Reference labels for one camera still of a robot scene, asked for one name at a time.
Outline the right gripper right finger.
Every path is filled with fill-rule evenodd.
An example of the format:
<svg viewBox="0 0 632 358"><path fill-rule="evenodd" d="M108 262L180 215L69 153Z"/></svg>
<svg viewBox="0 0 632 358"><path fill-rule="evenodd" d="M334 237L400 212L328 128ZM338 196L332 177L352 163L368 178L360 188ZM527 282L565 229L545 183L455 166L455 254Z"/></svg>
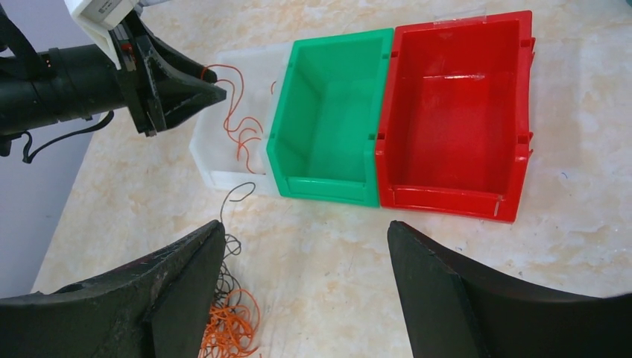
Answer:
<svg viewBox="0 0 632 358"><path fill-rule="evenodd" d="M629 357L631 295L529 283L393 221L388 249L415 357Z"/></svg>

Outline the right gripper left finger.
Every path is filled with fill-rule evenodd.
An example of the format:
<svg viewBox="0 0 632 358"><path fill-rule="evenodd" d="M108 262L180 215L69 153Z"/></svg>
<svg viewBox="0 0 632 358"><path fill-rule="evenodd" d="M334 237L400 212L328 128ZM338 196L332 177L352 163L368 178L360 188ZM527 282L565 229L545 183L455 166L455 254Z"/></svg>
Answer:
<svg viewBox="0 0 632 358"><path fill-rule="evenodd" d="M3 357L196 357L226 241L213 220L51 294L1 300Z"/></svg>

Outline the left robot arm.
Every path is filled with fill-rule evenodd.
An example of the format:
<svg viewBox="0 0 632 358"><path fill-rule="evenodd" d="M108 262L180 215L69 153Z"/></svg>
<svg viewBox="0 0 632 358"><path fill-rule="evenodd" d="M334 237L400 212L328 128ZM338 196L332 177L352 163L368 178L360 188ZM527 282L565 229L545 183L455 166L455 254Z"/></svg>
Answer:
<svg viewBox="0 0 632 358"><path fill-rule="evenodd" d="M68 1L89 45L36 52L6 14L1 15L1 155L35 128L101 121L127 108L138 132L154 136L175 128L227 97L217 75L189 59L142 22L148 1Z"/></svg>

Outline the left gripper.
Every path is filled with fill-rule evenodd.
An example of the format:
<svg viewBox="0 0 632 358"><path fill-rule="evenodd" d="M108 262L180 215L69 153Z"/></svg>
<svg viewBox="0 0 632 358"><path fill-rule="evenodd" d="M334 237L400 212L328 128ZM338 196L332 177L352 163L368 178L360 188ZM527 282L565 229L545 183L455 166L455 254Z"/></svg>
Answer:
<svg viewBox="0 0 632 358"><path fill-rule="evenodd" d="M155 136L158 131L171 130L227 98L227 91L215 85L218 76L214 71L156 37L135 10L109 35L120 63L117 81L139 133ZM157 53L186 75L156 81L150 60Z"/></svg>

